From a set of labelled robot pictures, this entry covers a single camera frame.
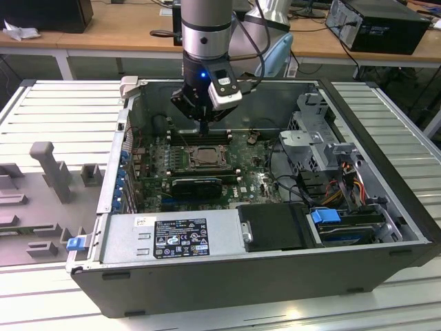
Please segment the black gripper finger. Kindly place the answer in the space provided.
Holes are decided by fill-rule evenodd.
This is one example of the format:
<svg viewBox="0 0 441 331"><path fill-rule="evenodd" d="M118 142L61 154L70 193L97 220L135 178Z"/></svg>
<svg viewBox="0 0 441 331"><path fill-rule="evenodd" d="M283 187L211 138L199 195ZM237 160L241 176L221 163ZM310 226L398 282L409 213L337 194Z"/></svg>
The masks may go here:
<svg viewBox="0 0 441 331"><path fill-rule="evenodd" d="M188 118L199 124L199 135L206 135L206 106L196 88L180 88L171 96L171 102Z"/></svg>
<svg viewBox="0 0 441 331"><path fill-rule="evenodd" d="M209 128L214 122L219 122L227 115L237 109L237 106L233 106L224 110L215 110L213 106L207 106L205 108L205 136L209 133Z"/></svg>

